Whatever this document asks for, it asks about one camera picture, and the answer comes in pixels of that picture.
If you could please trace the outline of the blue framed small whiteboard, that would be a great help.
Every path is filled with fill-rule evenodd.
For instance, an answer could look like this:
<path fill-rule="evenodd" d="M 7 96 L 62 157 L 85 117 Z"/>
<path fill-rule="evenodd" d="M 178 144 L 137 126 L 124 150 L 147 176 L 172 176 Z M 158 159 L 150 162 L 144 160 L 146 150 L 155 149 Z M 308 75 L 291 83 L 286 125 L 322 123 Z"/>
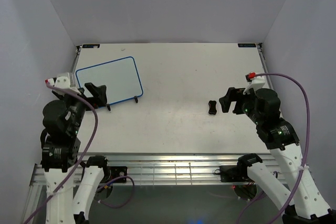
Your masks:
<path fill-rule="evenodd" d="M 75 76 L 81 88 L 88 82 L 105 85 L 110 105 L 139 98 L 144 93 L 135 59 L 131 56 L 79 68 Z"/>

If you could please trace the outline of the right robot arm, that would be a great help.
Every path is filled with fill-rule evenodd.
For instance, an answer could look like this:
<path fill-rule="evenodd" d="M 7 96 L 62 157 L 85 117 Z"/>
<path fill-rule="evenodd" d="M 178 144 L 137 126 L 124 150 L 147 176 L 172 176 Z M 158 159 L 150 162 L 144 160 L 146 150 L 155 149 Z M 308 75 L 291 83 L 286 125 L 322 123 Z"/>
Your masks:
<path fill-rule="evenodd" d="M 231 87 L 219 102 L 224 113 L 235 102 L 233 113 L 245 114 L 255 123 L 258 137 L 277 162 L 286 184 L 267 171 L 255 153 L 238 159 L 238 177 L 260 186 L 278 208 L 283 223 L 335 223 L 335 210 L 317 188 L 293 126 L 280 116 L 278 94 L 266 88 L 245 91 Z"/>

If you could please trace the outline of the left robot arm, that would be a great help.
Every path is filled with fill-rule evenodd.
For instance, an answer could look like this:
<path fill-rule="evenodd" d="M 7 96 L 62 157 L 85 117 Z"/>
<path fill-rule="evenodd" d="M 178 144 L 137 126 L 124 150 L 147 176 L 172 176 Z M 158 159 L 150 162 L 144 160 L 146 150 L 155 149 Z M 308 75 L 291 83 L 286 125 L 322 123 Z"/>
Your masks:
<path fill-rule="evenodd" d="M 111 177 L 106 157 L 97 155 L 86 162 L 78 156 L 77 138 L 85 112 L 109 107 L 105 85 L 85 84 L 84 88 L 59 94 L 43 109 L 41 165 L 47 182 L 46 223 L 89 223 L 89 210 L 100 183 Z"/>

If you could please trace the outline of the black whiteboard eraser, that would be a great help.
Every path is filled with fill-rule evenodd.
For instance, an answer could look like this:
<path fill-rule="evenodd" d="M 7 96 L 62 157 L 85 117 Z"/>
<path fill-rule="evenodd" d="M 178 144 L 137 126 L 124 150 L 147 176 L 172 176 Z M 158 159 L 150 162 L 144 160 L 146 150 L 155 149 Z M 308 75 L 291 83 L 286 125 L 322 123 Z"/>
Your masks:
<path fill-rule="evenodd" d="M 217 114 L 217 108 L 216 108 L 217 102 L 215 100 L 210 100 L 208 102 L 208 105 L 209 105 L 209 110 L 208 110 L 209 115 L 216 115 Z"/>

